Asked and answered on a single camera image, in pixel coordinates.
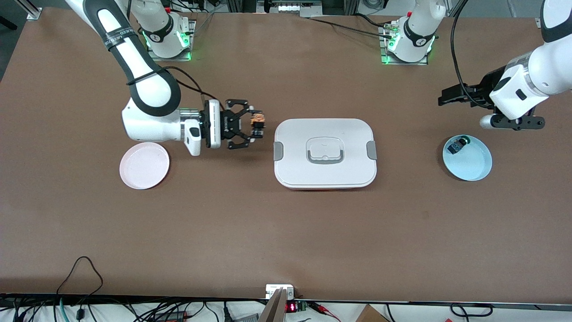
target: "white plastic container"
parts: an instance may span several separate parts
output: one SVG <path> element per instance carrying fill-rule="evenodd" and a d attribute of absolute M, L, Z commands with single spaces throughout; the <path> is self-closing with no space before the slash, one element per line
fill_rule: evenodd
<path fill-rule="evenodd" d="M 351 189 L 377 173 L 374 134 L 358 119 L 290 119 L 276 128 L 274 174 L 291 189 Z"/>

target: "lid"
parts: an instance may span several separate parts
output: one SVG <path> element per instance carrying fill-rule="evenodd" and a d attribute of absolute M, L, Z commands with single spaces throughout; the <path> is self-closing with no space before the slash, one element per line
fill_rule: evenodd
<path fill-rule="evenodd" d="M 374 134 L 358 119 L 290 119 L 276 128 L 276 179 L 292 189 L 348 189 L 377 172 Z"/>
<path fill-rule="evenodd" d="M 133 189 L 156 186 L 169 171 L 169 154 L 157 143 L 143 142 L 127 150 L 119 165 L 121 180 Z"/>
<path fill-rule="evenodd" d="M 443 162 L 449 172 L 466 181 L 481 180 L 492 169 L 491 152 L 481 140 L 470 135 L 449 139 L 443 146 Z"/>

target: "table surface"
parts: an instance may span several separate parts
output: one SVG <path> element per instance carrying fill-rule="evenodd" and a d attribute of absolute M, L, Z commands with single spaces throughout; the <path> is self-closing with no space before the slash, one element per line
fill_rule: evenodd
<path fill-rule="evenodd" d="M 327 19 L 375 31 L 358 17 Z M 167 177 L 138 191 L 118 173 L 135 144 L 121 122 L 125 76 L 72 11 L 45 9 L 25 25 L 0 85 L 1 292 L 55 292 L 87 255 L 102 294 L 262 297 L 282 282 L 307 299 L 571 304 L 570 93 L 539 106 L 541 131 L 486 131 L 488 111 L 437 106 L 456 83 L 450 26 L 441 24 L 429 66 L 390 66 L 375 37 L 287 14 L 214 15 L 192 61 L 174 65 L 215 96 L 264 110 L 266 136 L 198 158 L 164 143 Z M 533 19 L 460 19 L 464 81 L 541 43 Z M 182 106 L 200 106 L 183 93 Z M 365 120 L 374 182 L 281 186 L 274 130 L 306 117 Z M 484 180 L 444 169 L 442 144 L 457 134 L 488 145 Z M 84 262 L 62 291 L 97 284 Z"/>

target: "light blue plate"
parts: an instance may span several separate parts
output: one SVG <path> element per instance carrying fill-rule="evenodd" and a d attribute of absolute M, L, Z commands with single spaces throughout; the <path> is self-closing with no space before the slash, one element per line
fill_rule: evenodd
<path fill-rule="evenodd" d="M 459 152 L 452 154 L 447 147 L 462 136 L 468 136 L 471 143 L 464 146 Z M 443 147 L 443 161 L 454 176 L 466 181 L 478 181 L 491 172 L 492 155 L 485 144 L 470 135 L 455 135 Z"/>

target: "round plate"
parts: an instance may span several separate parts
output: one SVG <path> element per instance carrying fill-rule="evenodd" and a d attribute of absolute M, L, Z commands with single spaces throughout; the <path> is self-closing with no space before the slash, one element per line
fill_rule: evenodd
<path fill-rule="evenodd" d="M 129 149 L 119 165 L 121 180 L 133 189 L 156 186 L 169 171 L 169 154 L 157 143 L 144 142 Z"/>
<path fill-rule="evenodd" d="M 455 140 L 467 136 L 470 143 L 452 154 L 447 147 Z M 455 135 L 443 146 L 443 161 L 447 169 L 457 178 L 466 181 L 481 180 L 491 172 L 492 155 L 485 144 L 470 135 Z"/>

